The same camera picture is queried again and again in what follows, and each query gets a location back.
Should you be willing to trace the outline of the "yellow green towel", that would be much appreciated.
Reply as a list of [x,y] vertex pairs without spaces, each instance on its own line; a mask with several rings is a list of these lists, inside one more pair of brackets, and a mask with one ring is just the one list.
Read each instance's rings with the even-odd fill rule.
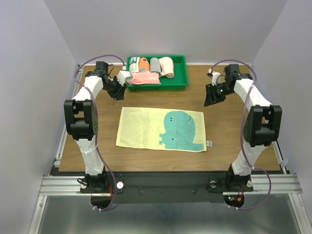
[[116,146],[136,149],[205,152],[204,114],[161,108],[123,107]]

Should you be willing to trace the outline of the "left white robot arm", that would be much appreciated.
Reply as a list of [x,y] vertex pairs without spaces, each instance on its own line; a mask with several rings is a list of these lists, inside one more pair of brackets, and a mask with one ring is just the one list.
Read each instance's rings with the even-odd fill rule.
[[101,193],[111,189],[103,160],[98,152],[98,111],[95,99],[101,90],[105,90],[114,100],[123,100],[127,88],[126,80],[132,75],[121,70],[111,77],[109,64],[96,63],[95,70],[87,72],[78,93],[64,102],[66,131],[79,146],[85,165],[85,177],[78,183],[84,193]]

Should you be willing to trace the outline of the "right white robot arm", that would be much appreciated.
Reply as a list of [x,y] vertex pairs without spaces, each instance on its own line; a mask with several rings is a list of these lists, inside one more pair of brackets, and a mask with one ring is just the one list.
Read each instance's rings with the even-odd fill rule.
[[282,108],[271,104],[256,88],[256,76],[242,73],[238,64],[229,64],[222,76],[214,68],[207,73],[212,83],[206,85],[205,106],[223,102],[236,93],[244,102],[237,159],[229,166],[221,188],[236,190],[251,187],[251,172],[261,153],[276,141],[280,132]]

